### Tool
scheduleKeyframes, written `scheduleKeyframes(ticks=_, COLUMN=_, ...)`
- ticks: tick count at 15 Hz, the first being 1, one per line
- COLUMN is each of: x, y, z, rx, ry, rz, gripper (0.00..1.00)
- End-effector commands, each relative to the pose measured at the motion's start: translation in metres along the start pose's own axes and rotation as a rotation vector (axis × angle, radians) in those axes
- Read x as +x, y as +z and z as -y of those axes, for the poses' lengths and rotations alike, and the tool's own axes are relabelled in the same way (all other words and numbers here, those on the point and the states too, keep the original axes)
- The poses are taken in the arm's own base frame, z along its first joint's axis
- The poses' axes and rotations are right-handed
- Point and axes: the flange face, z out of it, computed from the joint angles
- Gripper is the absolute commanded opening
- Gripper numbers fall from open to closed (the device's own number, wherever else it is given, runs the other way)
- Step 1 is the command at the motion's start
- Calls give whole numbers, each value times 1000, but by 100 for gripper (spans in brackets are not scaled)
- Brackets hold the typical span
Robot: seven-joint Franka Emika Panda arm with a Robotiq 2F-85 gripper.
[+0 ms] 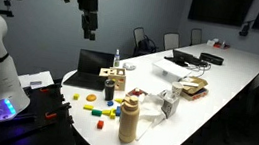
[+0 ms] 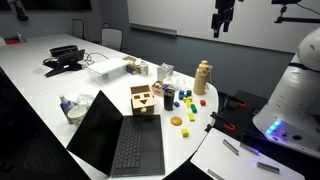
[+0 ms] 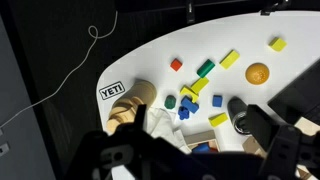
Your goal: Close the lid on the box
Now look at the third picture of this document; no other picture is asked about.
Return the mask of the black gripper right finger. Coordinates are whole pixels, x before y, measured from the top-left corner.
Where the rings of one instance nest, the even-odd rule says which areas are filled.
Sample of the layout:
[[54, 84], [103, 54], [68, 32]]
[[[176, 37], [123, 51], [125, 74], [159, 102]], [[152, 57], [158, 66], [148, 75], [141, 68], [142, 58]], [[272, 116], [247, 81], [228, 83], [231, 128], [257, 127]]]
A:
[[249, 105], [246, 112], [246, 126], [264, 151], [267, 151], [276, 135], [279, 124], [258, 105]]

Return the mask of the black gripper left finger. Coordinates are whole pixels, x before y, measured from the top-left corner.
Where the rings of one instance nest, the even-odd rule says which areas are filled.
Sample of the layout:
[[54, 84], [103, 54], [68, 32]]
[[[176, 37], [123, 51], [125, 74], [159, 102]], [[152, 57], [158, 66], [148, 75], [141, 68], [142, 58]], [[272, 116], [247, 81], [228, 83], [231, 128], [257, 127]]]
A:
[[135, 119], [134, 119], [134, 127], [136, 129], [142, 130], [144, 126], [144, 119], [146, 116], [147, 105], [142, 104], [138, 106], [136, 111]]

